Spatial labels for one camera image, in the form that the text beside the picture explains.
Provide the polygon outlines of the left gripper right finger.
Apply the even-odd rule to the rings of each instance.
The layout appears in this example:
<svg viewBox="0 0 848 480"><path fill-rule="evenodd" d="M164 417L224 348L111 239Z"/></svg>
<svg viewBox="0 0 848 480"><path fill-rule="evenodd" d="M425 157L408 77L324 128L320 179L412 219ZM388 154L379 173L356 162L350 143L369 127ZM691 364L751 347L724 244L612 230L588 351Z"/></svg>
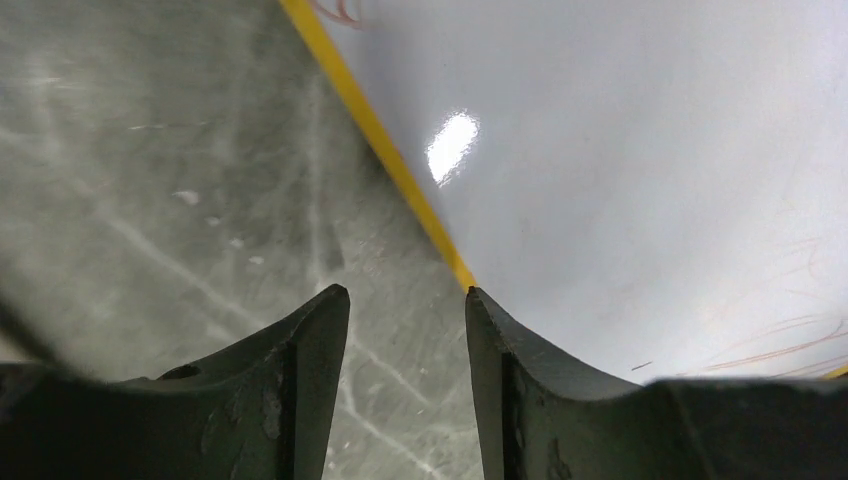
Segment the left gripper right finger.
<svg viewBox="0 0 848 480"><path fill-rule="evenodd" d="M843 379L682 378L641 386L465 300L488 479L843 479Z"/></svg>

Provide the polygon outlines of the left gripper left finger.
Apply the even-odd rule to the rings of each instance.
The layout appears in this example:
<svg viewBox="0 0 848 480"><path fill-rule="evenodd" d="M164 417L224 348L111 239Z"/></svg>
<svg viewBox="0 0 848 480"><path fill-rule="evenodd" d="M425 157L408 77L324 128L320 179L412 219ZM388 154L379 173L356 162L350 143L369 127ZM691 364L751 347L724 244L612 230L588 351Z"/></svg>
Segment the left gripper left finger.
<svg viewBox="0 0 848 480"><path fill-rule="evenodd" d="M331 285L270 326L156 379L1 367L5 479L318 479L348 333Z"/></svg>

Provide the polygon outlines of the yellow framed whiteboard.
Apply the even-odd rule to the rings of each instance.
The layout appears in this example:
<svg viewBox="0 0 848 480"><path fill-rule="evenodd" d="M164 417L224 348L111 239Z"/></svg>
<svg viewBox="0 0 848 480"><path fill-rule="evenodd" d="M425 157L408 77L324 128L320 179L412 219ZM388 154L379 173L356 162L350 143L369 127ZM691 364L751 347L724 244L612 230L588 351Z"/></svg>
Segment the yellow framed whiteboard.
<svg viewBox="0 0 848 480"><path fill-rule="evenodd" d="M847 369L843 1L287 1L464 286L626 380Z"/></svg>

